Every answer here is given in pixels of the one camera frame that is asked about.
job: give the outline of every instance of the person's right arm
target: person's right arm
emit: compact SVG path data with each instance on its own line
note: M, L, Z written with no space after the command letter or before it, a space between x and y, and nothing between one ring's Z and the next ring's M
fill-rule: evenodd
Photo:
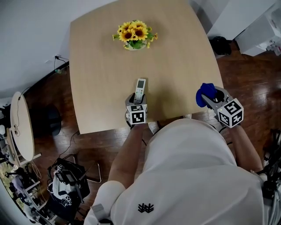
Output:
M263 169L255 147L241 126L228 128L233 142L237 165L247 171L258 172Z

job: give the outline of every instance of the forearm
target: forearm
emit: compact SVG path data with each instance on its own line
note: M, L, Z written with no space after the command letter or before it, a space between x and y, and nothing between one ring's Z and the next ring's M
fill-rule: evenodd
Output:
M108 177L109 181L119 181L125 188L133 184L141 152L142 135L143 126L134 127L130 131L112 163Z
M241 126L235 126L228 130L235 149L237 165L247 171L261 171L262 162L244 129Z

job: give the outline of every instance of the blue object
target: blue object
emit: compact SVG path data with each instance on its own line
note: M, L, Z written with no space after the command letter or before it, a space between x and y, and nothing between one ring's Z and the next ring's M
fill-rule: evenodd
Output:
M200 89L196 93L196 103L199 107L203 108L207 104L202 98L202 94L206 95L210 99L214 99L216 95L215 85L213 83L203 83Z

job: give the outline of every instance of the white remote control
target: white remote control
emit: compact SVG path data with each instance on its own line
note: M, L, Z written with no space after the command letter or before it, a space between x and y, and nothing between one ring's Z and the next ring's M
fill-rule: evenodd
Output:
M142 96L144 95L145 79L137 80L137 87L135 92L135 98L133 100L134 104L140 104Z

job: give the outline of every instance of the round table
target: round table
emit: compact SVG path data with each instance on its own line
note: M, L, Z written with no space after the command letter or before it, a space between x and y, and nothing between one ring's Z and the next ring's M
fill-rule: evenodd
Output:
M20 92L12 98L10 116L15 144L22 157L31 161L34 157L33 132L25 97Z

